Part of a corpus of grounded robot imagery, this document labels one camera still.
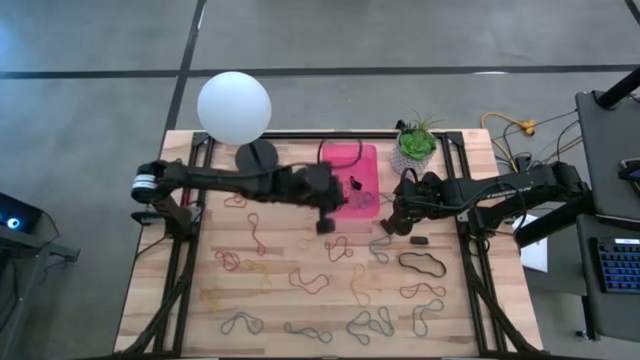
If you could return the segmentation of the white globe lamp black stand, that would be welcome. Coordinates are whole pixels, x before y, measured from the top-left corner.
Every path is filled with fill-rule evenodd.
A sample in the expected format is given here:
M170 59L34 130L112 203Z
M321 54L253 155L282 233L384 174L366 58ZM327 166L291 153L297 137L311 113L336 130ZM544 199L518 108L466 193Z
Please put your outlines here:
M271 99L254 77L235 71L215 75L202 86L196 109L202 128L214 140L237 146L239 170L266 170L278 164L275 146L261 138L271 122Z

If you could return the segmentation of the black office desk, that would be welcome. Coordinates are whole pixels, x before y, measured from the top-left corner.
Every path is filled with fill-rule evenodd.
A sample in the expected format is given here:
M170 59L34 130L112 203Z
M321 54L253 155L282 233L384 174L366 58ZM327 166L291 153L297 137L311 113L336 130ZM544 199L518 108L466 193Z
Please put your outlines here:
M640 104L625 98L611 109L597 93L575 95L594 211L576 219L593 331L640 343L640 294L606 293L596 263L598 238L640 240L640 195L618 177L620 162L640 159Z

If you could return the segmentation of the black round pole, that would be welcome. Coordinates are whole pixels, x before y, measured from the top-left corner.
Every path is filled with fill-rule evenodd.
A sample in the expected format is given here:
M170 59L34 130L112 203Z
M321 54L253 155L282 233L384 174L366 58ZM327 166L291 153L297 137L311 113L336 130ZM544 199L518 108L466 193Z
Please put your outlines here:
M597 95L595 101L601 108L611 109L638 87L640 87L640 66L614 84L610 89Z

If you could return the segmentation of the black backlit keyboard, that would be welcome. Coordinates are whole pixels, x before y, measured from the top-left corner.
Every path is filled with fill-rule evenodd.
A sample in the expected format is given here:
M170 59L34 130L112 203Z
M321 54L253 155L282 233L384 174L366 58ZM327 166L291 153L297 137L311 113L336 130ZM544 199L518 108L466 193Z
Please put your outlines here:
M640 295L640 239L593 237L595 272L605 293Z

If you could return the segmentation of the yellow rubber band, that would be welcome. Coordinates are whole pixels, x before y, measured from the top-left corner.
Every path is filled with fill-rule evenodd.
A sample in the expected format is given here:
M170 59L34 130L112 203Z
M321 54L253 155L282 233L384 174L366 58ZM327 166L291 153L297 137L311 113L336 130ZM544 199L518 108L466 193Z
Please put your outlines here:
M247 271L258 271L262 274L261 290L267 292L272 288L272 283L269 277L268 267L263 263L254 262L250 259L245 259L240 264L241 268Z
M365 308L371 304L371 296L359 288L359 283L366 276L366 267L363 264L356 264L353 268L353 275L350 282L351 292L359 307Z
M224 290L221 288L201 289L199 300L209 311L217 312L220 309L223 294Z

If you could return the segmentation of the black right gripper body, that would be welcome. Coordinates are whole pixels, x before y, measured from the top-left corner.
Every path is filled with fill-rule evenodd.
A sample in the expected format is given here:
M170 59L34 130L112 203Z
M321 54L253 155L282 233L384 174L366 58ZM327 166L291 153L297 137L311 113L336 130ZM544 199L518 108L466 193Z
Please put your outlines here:
M414 174L405 175L400 182L408 183L407 194L397 203L401 230L411 230L415 223L424 218L438 220L453 214L440 197L443 180L436 173L427 172L421 179Z

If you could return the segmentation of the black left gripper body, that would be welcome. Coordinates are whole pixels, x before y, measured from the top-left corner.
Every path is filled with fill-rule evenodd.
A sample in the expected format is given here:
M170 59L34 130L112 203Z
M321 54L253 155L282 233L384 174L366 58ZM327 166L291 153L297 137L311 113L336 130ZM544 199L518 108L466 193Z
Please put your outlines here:
M289 171L282 176L281 190L284 203L318 208L328 213L339 210L346 203L342 184L327 162Z

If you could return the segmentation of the white paper sheet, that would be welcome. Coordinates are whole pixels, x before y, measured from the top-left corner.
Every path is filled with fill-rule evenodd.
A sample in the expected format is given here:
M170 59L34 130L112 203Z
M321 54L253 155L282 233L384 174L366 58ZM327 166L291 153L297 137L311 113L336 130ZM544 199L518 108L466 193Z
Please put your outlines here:
M520 216L512 225L516 229L519 225L524 227L529 223L537 220L536 216L526 215ZM528 269L542 273L548 272L548 239L542 238L526 247L520 249L521 264Z

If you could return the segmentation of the succulent in white triangle-pattern pot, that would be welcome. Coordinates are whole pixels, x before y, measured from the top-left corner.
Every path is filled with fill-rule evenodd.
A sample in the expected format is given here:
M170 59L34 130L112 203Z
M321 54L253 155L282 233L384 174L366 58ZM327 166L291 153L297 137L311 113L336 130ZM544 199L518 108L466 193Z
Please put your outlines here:
M432 127L442 122L442 119L431 113L422 116L415 111L415 115L416 119L413 121L404 120L407 127L403 131L398 130L391 152L390 164L397 174L406 169L422 173L438 148L438 140L432 133Z

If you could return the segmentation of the large blue rubber band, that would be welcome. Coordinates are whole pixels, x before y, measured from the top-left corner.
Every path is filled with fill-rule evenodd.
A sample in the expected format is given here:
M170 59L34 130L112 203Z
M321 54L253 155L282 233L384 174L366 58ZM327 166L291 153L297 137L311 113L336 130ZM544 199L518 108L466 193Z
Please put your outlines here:
M369 345L371 336L357 332L357 327L367 328L385 337L392 337L395 334L395 327L392 323L389 309L385 306L377 308L376 316L370 311L362 310L355 318L349 321L345 327L346 332L354 337L361 345Z

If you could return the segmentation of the pink translucent plastic bin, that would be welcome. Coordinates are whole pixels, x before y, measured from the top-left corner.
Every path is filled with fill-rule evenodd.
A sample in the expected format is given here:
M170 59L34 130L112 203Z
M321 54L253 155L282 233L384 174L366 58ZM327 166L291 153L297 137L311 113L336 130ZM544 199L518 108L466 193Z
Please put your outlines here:
M320 159L332 165L332 174L341 182L346 203L332 217L336 220L373 219L380 211L380 187L377 149L374 145L330 143L322 147ZM376 203L364 210L353 209L348 197L351 188L349 177L354 176L362 184L361 191L371 192Z

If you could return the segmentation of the large black rubber band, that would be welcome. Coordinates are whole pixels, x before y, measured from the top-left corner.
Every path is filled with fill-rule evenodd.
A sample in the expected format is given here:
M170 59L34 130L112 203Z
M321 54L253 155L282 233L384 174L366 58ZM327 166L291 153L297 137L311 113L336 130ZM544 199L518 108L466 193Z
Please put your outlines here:
M443 278L448 272L444 262L428 252L401 253L398 256L398 263L403 268L434 278Z

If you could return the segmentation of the black device with blue light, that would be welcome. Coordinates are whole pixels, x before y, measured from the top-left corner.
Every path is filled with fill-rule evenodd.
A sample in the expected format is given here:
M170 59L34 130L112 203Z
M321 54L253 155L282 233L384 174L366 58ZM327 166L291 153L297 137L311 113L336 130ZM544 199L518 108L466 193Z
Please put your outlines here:
M76 262L80 250L58 244L59 237L48 212L0 192L0 279L11 260L53 255Z

